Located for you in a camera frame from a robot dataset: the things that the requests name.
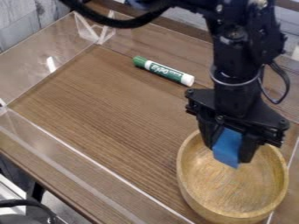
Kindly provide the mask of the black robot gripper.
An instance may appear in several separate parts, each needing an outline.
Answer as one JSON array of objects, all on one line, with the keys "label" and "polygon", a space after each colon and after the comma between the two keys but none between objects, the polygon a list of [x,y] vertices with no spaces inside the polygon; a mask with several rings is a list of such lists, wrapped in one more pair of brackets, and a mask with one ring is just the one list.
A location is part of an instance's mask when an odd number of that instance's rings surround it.
[{"label": "black robot gripper", "polygon": [[256,100],[244,117],[225,115],[214,109],[213,95],[212,89],[188,89],[184,92],[188,99],[185,112],[197,119],[201,139],[209,149],[224,128],[244,134],[237,159],[240,163],[249,163],[260,144],[281,146],[289,122],[261,99]]}]

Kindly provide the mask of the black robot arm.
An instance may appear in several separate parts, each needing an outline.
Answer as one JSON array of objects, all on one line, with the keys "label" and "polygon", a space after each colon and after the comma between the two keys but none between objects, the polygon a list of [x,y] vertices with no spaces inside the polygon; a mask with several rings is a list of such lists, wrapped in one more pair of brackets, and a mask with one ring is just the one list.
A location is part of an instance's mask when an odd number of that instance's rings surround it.
[{"label": "black robot arm", "polygon": [[274,58],[284,51],[285,35],[276,22],[274,0],[126,0],[137,9],[165,6],[200,13],[212,38],[209,68],[212,89],[185,91],[186,112],[198,123],[200,135],[216,160],[236,168],[248,163],[257,148],[278,147],[289,128],[268,103],[264,69],[270,67],[290,85]]}]

